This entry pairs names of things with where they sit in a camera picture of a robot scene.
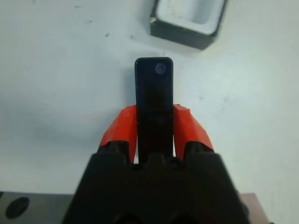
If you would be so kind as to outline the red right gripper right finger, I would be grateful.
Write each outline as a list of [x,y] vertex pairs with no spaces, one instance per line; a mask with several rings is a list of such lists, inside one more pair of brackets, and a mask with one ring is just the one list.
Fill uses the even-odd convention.
[[192,116],[190,109],[179,104],[173,105],[173,135],[176,156],[184,159],[187,145],[198,143],[204,152],[213,152],[214,148],[205,129]]

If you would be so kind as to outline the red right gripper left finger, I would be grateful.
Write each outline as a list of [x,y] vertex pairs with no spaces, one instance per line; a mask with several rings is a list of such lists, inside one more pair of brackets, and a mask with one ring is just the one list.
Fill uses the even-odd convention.
[[110,148],[119,144],[127,161],[133,163],[137,144],[137,118],[136,106],[127,106],[114,119],[102,136],[99,148]]

